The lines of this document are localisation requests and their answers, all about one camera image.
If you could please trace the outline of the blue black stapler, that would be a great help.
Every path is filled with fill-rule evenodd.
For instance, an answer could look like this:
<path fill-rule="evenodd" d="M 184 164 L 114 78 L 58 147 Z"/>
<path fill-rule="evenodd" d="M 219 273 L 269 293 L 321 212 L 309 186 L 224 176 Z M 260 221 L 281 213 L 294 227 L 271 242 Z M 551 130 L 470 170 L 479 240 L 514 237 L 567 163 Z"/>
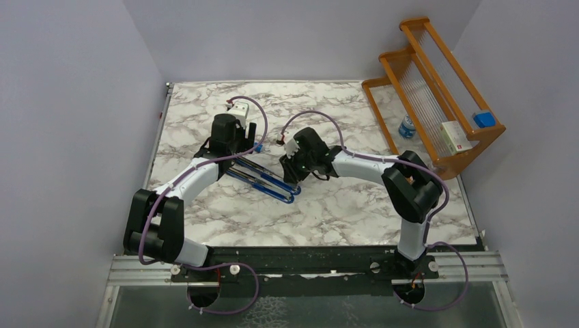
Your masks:
<path fill-rule="evenodd" d="M 299 195 L 301 193 L 301 188 L 299 186 L 292 186 L 286 182 L 283 182 L 280 175 L 274 173 L 266 167 L 261 166 L 260 164 L 257 164 L 256 162 L 250 161 L 244 157 L 239 157 L 236 159 L 236 164 L 239 164 L 242 167 L 257 173 L 262 180 L 265 180 L 271 185 L 274 185 L 292 195 Z"/>

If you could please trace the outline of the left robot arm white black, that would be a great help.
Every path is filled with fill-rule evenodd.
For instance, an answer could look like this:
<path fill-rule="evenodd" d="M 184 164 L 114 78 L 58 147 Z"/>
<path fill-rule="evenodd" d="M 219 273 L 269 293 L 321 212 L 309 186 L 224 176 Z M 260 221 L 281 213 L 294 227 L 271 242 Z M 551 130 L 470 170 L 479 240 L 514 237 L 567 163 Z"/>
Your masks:
<path fill-rule="evenodd" d="M 123 246 L 125 252 L 152 262 L 188 265 L 198 280 L 214 274 L 210 247 L 184 235 L 184 211 L 206 188 L 233 165 L 234 156 L 255 145 L 257 125 L 221 113 L 214 116 L 211 134 L 192 161 L 175 178 L 156 190 L 139 189 L 132 197 Z"/>

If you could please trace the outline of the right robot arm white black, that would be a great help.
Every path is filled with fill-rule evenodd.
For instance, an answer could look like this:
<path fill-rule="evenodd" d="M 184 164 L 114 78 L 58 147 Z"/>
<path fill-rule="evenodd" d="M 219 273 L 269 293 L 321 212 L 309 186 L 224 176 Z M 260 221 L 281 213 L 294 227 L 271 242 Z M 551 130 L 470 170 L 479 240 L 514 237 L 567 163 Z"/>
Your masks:
<path fill-rule="evenodd" d="M 277 144 L 285 151 L 280 163 L 283 180 L 289 185 L 297 185 L 312 175 L 320 180 L 357 178 L 385 187 L 401 217 L 395 272 L 410 278 L 421 270 L 427 253 L 429 221 L 438 212 L 440 196 L 447 195 L 448 188 L 417 153 L 378 156 L 354 152 L 342 145 L 330 147 L 313 128 L 304 128 L 289 140 L 279 136 Z"/>

